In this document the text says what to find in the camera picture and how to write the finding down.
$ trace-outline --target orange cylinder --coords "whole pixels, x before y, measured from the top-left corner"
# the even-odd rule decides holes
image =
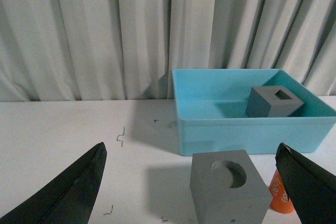
[[[273,175],[273,179],[268,189],[273,195],[273,200],[270,204],[272,209],[282,214],[290,214],[294,211],[293,203],[287,196],[280,174],[277,169]]]

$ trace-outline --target round hole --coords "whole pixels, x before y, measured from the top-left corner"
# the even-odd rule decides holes
[[[241,165],[227,160],[218,160],[211,166],[211,174],[220,185],[238,188],[245,184],[246,173]]]

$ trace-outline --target black mark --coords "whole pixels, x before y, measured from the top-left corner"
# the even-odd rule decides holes
[[[122,132],[122,134],[117,136],[117,141],[121,142],[121,147],[122,147],[124,141],[123,140],[119,140],[119,136],[124,136],[124,135],[125,135],[125,126],[124,126],[124,131]]]
[[[161,219],[162,219],[162,222],[168,221],[167,219],[163,219],[163,216],[161,217]]]
[[[170,124],[168,124],[168,128],[172,129],[173,127],[176,127],[177,126],[177,122],[174,121],[174,122],[171,122]]]
[[[113,205],[111,207],[111,212],[107,212],[106,214],[103,214],[103,215],[111,215],[112,214],[112,211],[113,211]]]

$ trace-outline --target gray block with square hole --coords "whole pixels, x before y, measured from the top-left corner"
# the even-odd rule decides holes
[[[262,223],[272,201],[244,150],[194,154],[190,188],[198,224]]]
[[[284,86],[252,87],[246,114],[250,118],[277,118],[292,114],[303,102]]]

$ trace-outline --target gray block with round hole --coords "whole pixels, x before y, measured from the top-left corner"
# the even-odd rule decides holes
[[[292,114],[303,102],[284,86],[252,87],[246,114],[250,118],[277,118]]]
[[[272,195],[245,150],[193,155],[198,224],[262,223]]]

